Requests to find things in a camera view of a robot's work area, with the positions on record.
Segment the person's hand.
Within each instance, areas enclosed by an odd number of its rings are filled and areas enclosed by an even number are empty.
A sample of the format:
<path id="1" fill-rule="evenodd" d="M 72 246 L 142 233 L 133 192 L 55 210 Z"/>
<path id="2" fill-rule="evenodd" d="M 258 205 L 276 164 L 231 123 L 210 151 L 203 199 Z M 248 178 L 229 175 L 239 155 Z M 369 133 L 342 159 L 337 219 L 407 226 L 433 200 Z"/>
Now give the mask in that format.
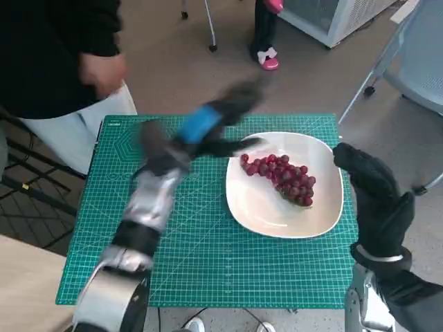
<path id="1" fill-rule="evenodd" d="M 80 55 L 80 79 L 92 86 L 98 99 L 108 98 L 124 84 L 127 65 L 122 54 L 101 57 L 88 53 Z"/>

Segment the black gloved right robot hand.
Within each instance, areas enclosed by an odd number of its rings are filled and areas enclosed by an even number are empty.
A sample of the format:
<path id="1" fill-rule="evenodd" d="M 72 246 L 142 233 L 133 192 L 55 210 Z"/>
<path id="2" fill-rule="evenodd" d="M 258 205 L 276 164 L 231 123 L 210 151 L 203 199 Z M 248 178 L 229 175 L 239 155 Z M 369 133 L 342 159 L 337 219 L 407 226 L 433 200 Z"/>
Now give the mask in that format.
<path id="1" fill-rule="evenodd" d="M 341 142 L 333 155 L 356 194 L 357 245 L 378 261 L 401 257 L 406 231 L 415 217 L 415 195 L 402 194 L 392 170 L 360 149 Z"/>

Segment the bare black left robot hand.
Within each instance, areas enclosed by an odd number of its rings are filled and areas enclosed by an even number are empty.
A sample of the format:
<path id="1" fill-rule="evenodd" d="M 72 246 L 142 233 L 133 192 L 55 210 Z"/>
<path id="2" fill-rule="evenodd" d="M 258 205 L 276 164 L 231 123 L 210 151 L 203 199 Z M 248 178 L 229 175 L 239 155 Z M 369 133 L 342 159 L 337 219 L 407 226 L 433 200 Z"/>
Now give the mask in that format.
<path id="1" fill-rule="evenodd" d="M 227 140 L 223 138 L 223 132 L 225 128 L 240 123 L 262 101 L 263 96 L 263 81 L 260 79 L 232 85 L 192 113 L 177 131 L 174 143 L 192 159 L 203 155 L 230 157 L 262 144 L 264 141 L 261 138 Z"/>

